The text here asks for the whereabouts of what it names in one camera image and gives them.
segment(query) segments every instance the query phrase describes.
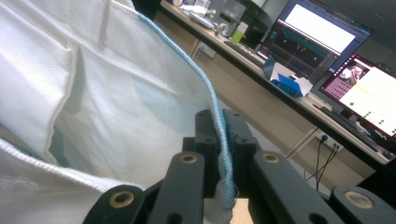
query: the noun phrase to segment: office desk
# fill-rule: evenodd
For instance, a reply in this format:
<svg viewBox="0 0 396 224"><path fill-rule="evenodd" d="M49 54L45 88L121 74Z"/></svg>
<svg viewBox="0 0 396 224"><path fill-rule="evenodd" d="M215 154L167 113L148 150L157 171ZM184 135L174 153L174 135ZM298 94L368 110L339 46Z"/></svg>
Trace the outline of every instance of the office desk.
<svg viewBox="0 0 396 224"><path fill-rule="evenodd" d="M228 63L238 68L242 72L243 76L245 76L245 77L238 77L241 75L233 75L233 77L231 78L219 78L217 76L208 74L209 78L212 80L212 82L215 85L215 90L216 91L219 90L218 96L220 100L224 101L226 104L230 104L231 107L233 107L233 104L236 104L236 101L238 100L241 101L241 99L238 99L239 95L235 94L233 90L230 90L233 87L232 85L229 86L228 90L226 88L222 90L223 86L227 86L228 85L227 82L228 81L232 82L234 78L234 85L236 85L237 82L246 82L246 83L250 83L247 85L253 85L253 87L249 86L244 94L253 97L256 97L257 92L262 94L267 94L265 95L265 97L268 98L268 101L266 103L267 104L271 103L271 105L269 106L271 107L280 106L280 109L278 109L277 112L282 113L282 111L291 109L297 113L297 114L293 114L290 112L290 114L285 114L283 116L283 119L289 119L291 120L291 122L293 120L296 120L295 123L297 123L294 125L294 127L291 127L290 125L290 132L285 133L285 139L283 139L283 141L288 141L288 139L291 138L292 133L299 134L301 140L299 142L295 142L294 144L292 144L293 147L291 147L290 144L283 145L281 143L282 141L281 138L275 138L274 140L275 144L279 146L281 149L285 147L291 147L285 149L286 155L290 155L291 153L293 153L292 151L296 149L297 146L300 145L305 138L312 136L312 134L315 133L317 128L319 128L323 132L328 134L330 137L332 137L334 140L339 142L341 145L343 145L345 148L347 148L348 151L353 153L355 156L357 156L359 159L364 161L366 164L368 164L375 170L379 169L388 162L388 160L382 156L381 152L374 152L369 147L364 145L363 142L360 141L358 138L356 138L354 135L346 131L344 128L342 128L332 119L330 119L322 112L320 112L315 107L315 105L321 107L324 106L325 104L317 97L311 94L308 94L304 98L295 98L287 95L285 92L281 91L277 86L273 85L264 77L264 72L260 67L258 67L257 65L249 61L247 58L237 53L227 45L225 45L224 40L227 39L225 39L220 35L216 36L214 31L206 29L203 26L195 22L192 22L191 19L188 18L186 15L184 15L178 8L172 6L166 1L161 2L160 12L163 15L165 15L167 18L169 18L171 21L182 27L185 31L190 33L191 38L195 37L198 40L201 40L204 43L206 43L210 48L212 48L218 55L224 58ZM194 41L193 46L190 46L191 48L186 50L190 54L190 56L193 56L193 54L196 52L196 50L194 49L196 49L197 44L198 42ZM205 70L205 66L206 66L205 63L201 63L199 65L201 65ZM252 82L260 86L262 90L256 90L259 87L255 86L255 84L251 84ZM255 91L252 90L252 92L249 92L249 88L255 89ZM277 100L280 100L283 104L274 103ZM269 139L273 140L271 139L271 133L268 133L268 130L266 130L265 127L263 126L266 125L265 122L268 122L269 125L273 125L273 126L276 124L274 123L271 124L271 122L274 122L273 120L263 121L265 119L265 116L261 116L260 113L255 112L254 110L256 107L251 104L250 104L250 108L248 108L248 106L245 108L244 103L242 102L240 103L239 107L236 105L235 106L236 108L233 109L238 110L242 114L244 114L247 121L250 124L252 124L260 132L262 132L264 136L270 135ZM276 121L283 122L281 117L278 118L276 115L274 116L277 119Z"/></svg>

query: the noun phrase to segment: computer monitor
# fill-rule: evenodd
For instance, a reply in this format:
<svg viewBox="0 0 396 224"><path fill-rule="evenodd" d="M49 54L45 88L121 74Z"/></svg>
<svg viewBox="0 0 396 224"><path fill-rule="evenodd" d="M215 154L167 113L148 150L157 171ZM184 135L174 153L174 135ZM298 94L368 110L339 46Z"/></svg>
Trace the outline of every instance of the computer monitor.
<svg viewBox="0 0 396 224"><path fill-rule="evenodd" d="M352 54L324 82L320 91L385 136L396 137L394 75Z"/></svg>
<svg viewBox="0 0 396 224"><path fill-rule="evenodd" d="M298 77L318 83L371 35L372 29L315 0L289 0L262 39L258 55L272 55Z"/></svg>

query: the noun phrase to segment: black object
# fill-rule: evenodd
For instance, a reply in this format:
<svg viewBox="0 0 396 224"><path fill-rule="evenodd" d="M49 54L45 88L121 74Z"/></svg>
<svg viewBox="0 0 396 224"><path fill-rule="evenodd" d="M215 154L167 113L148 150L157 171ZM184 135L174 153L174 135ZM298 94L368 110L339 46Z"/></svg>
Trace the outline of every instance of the black object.
<svg viewBox="0 0 396 224"><path fill-rule="evenodd" d="M134 9L136 9L136 11L154 20L161 0L132 0L132 3L134 3Z"/></svg>
<svg viewBox="0 0 396 224"><path fill-rule="evenodd" d="M231 110L224 110L223 114L235 186L241 197L249 198L248 209L254 223L382 223L378 220L394 217L393 208L365 191L365 197L375 202L369 211L374 216L360 214L355 203L339 203L345 196L338 191L333 192L336 195L332 201L320 197L282 155L260 149L242 115ZM210 197L213 192L215 185L211 181L219 181L218 175L204 177L218 172L217 166L206 161L217 159L219 140L210 112L199 112L195 120L195 138L184 139L183 152L173 157L164 180L145 191L131 186L110 189L93 206L84 223L202 223L205 195ZM346 214L336 213L344 210L348 210Z"/></svg>
<svg viewBox="0 0 396 224"><path fill-rule="evenodd" d="M348 119L331 111L330 109L328 109L325 106L321 107L320 111L323 112L329 118L333 119L335 122L337 122L339 125L341 125L343 128L345 128L347 131L352 133L354 136L356 136L359 140L361 140L370 149L372 149L376 152L378 151L376 142L373 139L371 139L369 136L367 136L366 134L360 133Z"/></svg>
<svg viewBox="0 0 396 224"><path fill-rule="evenodd" d="M396 211L367 189L355 186L337 187L332 191L330 205L346 223L394 223Z"/></svg>
<svg viewBox="0 0 396 224"><path fill-rule="evenodd" d="M227 45L228 47L232 48L245 58L247 58L249 61L252 63L256 64L258 67L262 68L264 65L263 62L261 62L259 59L255 58L251 53L246 52L244 49L241 49L238 45L235 45L233 42L226 40L224 41L224 44Z"/></svg>

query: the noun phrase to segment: white fabric bag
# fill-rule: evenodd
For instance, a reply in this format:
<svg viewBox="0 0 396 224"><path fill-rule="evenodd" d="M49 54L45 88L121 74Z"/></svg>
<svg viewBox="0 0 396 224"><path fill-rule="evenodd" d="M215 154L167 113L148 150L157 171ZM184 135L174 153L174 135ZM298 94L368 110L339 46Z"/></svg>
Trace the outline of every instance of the white fabric bag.
<svg viewBox="0 0 396 224"><path fill-rule="evenodd" d="M29 147L0 139L0 223L81 223L106 190L151 186L203 109L221 142L205 218L230 220L232 166L213 87L132 4L3 0L0 25L0 124Z"/></svg>

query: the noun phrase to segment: black cable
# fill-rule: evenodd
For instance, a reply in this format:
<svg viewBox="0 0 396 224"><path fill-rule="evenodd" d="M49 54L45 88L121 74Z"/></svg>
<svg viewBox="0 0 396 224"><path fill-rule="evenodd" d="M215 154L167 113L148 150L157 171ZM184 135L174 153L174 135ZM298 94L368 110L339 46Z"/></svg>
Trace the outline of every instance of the black cable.
<svg viewBox="0 0 396 224"><path fill-rule="evenodd" d="M315 175L317 175L318 172L320 172L321 170L323 170L323 168L324 168L327 164L329 164L329 163L332 161L332 159L334 159L335 154L336 154L336 153L334 153L334 154L332 155L331 158L330 158L330 156L329 156L329 158L330 158L329 161L326 162L322 167L320 167L320 169L318 169L317 172L315 172L314 174L312 174L311 176L309 176L306 180L311 179L312 177L314 177Z"/></svg>
<svg viewBox="0 0 396 224"><path fill-rule="evenodd" d="M336 144L334 144L334 146L332 147L332 153L330 153L329 157L328 157L327 160L326 160L326 163L325 163L324 166L323 166L323 171L322 171L322 173L320 174L319 182L320 182L320 180L321 180L321 178L322 178L322 176L323 176L324 171L326 170L327 164L329 164L330 161L335 157L335 154L337 154L338 148L339 148L339 146L337 146Z"/></svg>
<svg viewBox="0 0 396 224"><path fill-rule="evenodd" d="M318 187L319 187L319 182L318 182L318 168L319 168L320 145L322 144L322 142L324 142L324 141L320 140L319 146L318 146L317 171L315 172L315 174L316 174L316 179L317 179L316 190L318 190Z"/></svg>
<svg viewBox="0 0 396 224"><path fill-rule="evenodd" d="M318 172L319 172L319 170L318 170L318 168L319 168L320 145L321 145L324 141L326 141L327 139L328 139L328 136L327 136L326 134L322 135L322 136L321 136L321 139L320 139L320 142L319 142L319 145L318 145L318 158L317 158L317 171L316 171L316 174L317 174L317 185L316 185L317 190L319 190L319 181L318 181Z"/></svg>

